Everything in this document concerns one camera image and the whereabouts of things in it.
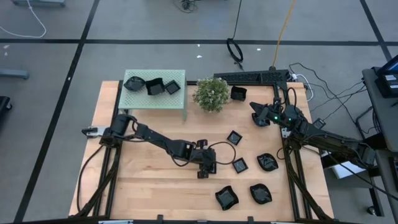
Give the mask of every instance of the wooden tabletop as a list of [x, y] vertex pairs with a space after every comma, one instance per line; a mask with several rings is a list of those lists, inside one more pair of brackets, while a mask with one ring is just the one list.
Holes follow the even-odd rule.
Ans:
[[[311, 121], [302, 83], [288, 83], [288, 86], [296, 89], [297, 107]], [[154, 220], [158, 214], [162, 214], [165, 220], [245, 221], [248, 216], [253, 216], [256, 221], [294, 220], [285, 161], [277, 159], [279, 168], [265, 172], [256, 160], [258, 155], [265, 152], [276, 158], [277, 150], [282, 147], [278, 125], [258, 128], [251, 119], [252, 109], [249, 103], [272, 103], [273, 89], [267, 86], [245, 88], [248, 89], [245, 102], [231, 101], [220, 113], [206, 113], [193, 102], [192, 93], [196, 86], [189, 86], [186, 122], [182, 121], [179, 110], [133, 111], [138, 122], [148, 125], [170, 139], [195, 142], [207, 139], [209, 144], [212, 144], [224, 141], [229, 133], [235, 130], [243, 136], [236, 146], [236, 158], [243, 157], [249, 169], [237, 174], [232, 165], [218, 165], [217, 174], [210, 174], [209, 179], [197, 179], [197, 164], [177, 167], [163, 149], [147, 142], [124, 142], [111, 218]], [[110, 125], [117, 90], [118, 82], [102, 83], [93, 125]], [[290, 94], [293, 103], [293, 92]], [[97, 150], [99, 140], [98, 138], [87, 141], [82, 164]], [[215, 151], [220, 162], [230, 161], [233, 157], [233, 152], [227, 145], [217, 145]], [[332, 217], [333, 211], [320, 158], [308, 150], [300, 150], [300, 153], [307, 189], [325, 213]], [[103, 154], [104, 150], [94, 157], [85, 169], [81, 180], [80, 206], [90, 199], [98, 186]], [[259, 183], [265, 184], [271, 191], [272, 202], [259, 205], [253, 200], [249, 188]], [[227, 211], [222, 211], [215, 198], [215, 192], [227, 185], [232, 186], [239, 203]], [[296, 191], [300, 215], [305, 217], [300, 191]], [[106, 190], [100, 214], [104, 213], [107, 194]], [[75, 193], [70, 214], [76, 213]]]

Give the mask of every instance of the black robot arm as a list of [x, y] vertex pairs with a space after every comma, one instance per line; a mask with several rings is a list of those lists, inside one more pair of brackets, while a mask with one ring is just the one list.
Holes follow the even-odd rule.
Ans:
[[268, 125], [272, 121], [290, 132], [287, 138], [288, 147], [298, 150], [302, 146], [309, 145], [344, 157], [365, 169], [373, 166], [375, 152], [367, 144], [318, 129], [307, 121], [300, 109], [294, 105], [287, 105], [282, 111], [279, 102], [274, 100], [272, 105], [251, 102], [250, 105], [255, 111], [252, 117], [256, 124]]
[[[132, 122], [133, 134], [125, 136], [129, 123]], [[102, 146], [115, 147], [120, 141], [148, 142], [162, 148], [173, 159], [199, 164], [198, 178], [208, 178], [208, 174], [216, 173], [216, 152], [207, 146], [207, 140], [189, 142], [185, 140], [171, 140], [152, 130], [145, 124], [137, 122], [131, 115], [119, 114], [115, 117], [110, 128], [107, 128], [99, 142]]]

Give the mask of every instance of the light green table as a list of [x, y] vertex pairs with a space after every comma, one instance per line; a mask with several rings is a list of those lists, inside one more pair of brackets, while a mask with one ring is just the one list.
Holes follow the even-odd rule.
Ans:
[[183, 120], [187, 119], [187, 80], [185, 78], [185, 70], [126, 70], [123, 84], [133, 76], [140, 77], [145, 81], [163, 78], [164, 85], [175, 80], [181, 89], [173, 95], [164, 91], [159, 95], [149, 96], [146, 87], [137, 92], [129, 91], [122, 87], [119, 101], [120, 110], [129, 110], [129, 112], [137, 109], [182, 110]]

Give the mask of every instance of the potted plant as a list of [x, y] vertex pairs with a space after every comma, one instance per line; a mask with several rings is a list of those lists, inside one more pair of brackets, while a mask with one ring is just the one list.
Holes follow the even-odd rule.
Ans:
[[208, 112], [220, 112], [228, 100], [228, 84], [221, 78], [207, 78], [197, 82], [193, 101]]

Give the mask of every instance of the black metal frame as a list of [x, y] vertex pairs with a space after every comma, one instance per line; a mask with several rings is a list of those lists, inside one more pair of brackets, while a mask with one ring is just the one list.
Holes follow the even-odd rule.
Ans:
[[[385, 145], [386, 142], [384, 140], [384, 137], [380, 133], [379, 134], [375, 134], [375, 135], [367, 138], [367, 137], [365, 137], [364, 132], [362, 131], [362, 127], [361, 127], [361, 124], [359, 123], [359, 119], [361, 119], [363, 116], [365, 116], [371, 110], [373, 110], [373, 106], [370, 106], [368, 109], [366, 109], [366, 111], [361, 113], [355, 119], [355, 126], [358, 129], [358, 132], [360, 133], [360, 135], [361, 135], [361, 137], [362, 137], [362, 139], [364, 141], [366, 141], [366, 142], [368, 142], [370, 144], [373, 144], [373, 145], [379, 145], [379, 146], [381, 145], [382, 147], [387, 147]], [[367, 172], [368, 172], [368, 174], [370, 176], [370, 182], [372, 184], [375, 184], [374, 183], [374, 177], [380, 176], [379, 169], [376, 167], [376, 168], [373, 168], [371, 170], [368, 170]], [[374, 207], [374, 214], [376, 216], [383, 217], [384, 216], [384, 210], [383, 210], [383, 207], [382, 207], [382, 204], [381, 204], [381, 201], [380, 201], [379, 191], [376, 190], [374, 187], [370, 187], [369, 188], [369, 193], [371, 195], [372, 204], [373, 204], [373, 207]]]
[[[116, 94], [116, 100], [115, 100], [115, 104], [114, 104], [114, 108], [113, 108], [112, 121], [116, 117], [116, 115], [118, 115], [118, 112], [119, 112], [118, 104], [119, 104], [119, 100], [120, 100], [122, 86], [123, 86], [123, 81], [120, 80], [119, 85], [118, 85], [118, 93]], [[119, 147], [116, 148], [115, 153], [118, 153], [118, 154], [121, 153], [122, 143], [123, 142], [121, 141]], [[99, 177], [98, 185], [101, 185], [105, 180], [106, 174], [108, 172], [109, 160], [111, 158], [111, 151], [112, 151], [112, 149], [109, 147], [107, 147], [105, 150], [104, 161], [102, 164], [101, 175]], [[115, 156], [114, 159], [117, 160], [115, 162], [117, 162], [119, 164], [120, 156]], [[111, 179], [111, 182], [109, 183], [109, 192], [108, 192], [108, 198], [106, 199], [106, 208], [105, 208], [105, 217], [108, 217], [108, 218], [111, 216], [116, 179], [118, 178], [118, 170], [119, 169], [116, 169], [116, 173], [115, 173], [114, 177]], [[102, 201], [102, 197], [99, 197], [97, 202], [94, 204], [94, 207], [93, 207], [93, 216], [94, 217], [99, 215], [101, 201]]]

